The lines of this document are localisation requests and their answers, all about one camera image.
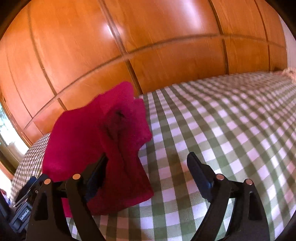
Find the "glossy wooden wardrobe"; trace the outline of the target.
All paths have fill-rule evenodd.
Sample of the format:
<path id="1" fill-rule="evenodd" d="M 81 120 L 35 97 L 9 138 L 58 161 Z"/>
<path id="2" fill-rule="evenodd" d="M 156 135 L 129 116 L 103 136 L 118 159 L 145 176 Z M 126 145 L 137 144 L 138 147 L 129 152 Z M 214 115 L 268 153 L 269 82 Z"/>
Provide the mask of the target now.
<path id="1" fill-rule="evenodd" d="M 123 81 L 141 95 L 287 66 L 266 1 L 1 1 L 1 102 L 28 146 Z"/>

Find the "glass balcony door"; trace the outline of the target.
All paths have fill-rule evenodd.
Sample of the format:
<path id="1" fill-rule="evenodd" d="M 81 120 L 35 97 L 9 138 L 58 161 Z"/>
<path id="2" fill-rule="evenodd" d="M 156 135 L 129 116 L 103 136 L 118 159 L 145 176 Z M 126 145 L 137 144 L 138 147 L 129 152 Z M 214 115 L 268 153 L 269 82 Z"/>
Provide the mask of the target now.
<path id="1" fill-rule="evenodd" d="M 1 162 L 9 172 L 15 173 L 28 149 L 1 105 Z"/>

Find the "green white checkered bedsheet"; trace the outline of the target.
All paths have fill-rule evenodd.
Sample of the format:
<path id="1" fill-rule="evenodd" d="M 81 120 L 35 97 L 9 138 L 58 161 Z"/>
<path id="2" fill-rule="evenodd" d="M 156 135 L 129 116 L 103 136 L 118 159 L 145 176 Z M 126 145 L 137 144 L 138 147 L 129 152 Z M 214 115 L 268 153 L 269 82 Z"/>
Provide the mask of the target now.
<path id="1" fill-rule="evenodd" d="M 272 72 L 174 84 L 142 95 L 152 139 L 139 151 L 154 196 L 97 216 L 107 240 L 190 240 L 209 203 L 187 167 L 194 152 L 215 173 L 251 179 L 271 240 L 295 212 L 295 83 Z"/>

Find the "crimson red fleece garment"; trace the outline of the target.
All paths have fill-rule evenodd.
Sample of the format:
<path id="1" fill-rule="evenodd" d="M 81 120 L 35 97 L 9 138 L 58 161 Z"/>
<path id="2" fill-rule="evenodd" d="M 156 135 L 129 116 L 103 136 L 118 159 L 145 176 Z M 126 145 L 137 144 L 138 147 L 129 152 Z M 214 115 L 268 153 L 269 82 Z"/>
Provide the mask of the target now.
<path id="1" fill-rule="evenodd" d="M 87 206 L 92 215 L 117 213 L 153 197 L 138 156 L 151 138 L 144 101 L 134 97 L 131 83 L 122 82 L 61 114 L 49 135 L 42 172 L 65 181 L 106 155 L 103 185 Z"/>

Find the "floral patterned pillow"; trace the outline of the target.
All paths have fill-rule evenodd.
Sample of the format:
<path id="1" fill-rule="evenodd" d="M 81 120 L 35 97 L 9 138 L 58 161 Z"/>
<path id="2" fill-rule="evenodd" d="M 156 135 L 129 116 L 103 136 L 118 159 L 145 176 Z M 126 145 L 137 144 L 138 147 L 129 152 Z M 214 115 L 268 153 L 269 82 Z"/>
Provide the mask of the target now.
<path id="1" fill-rule="evenodd" d="M 288 77 L 292 80 L 292 83 L 296 84 L 296 69 L 289 67 L 281 71 L 275 72 L 278 75 Z"/>

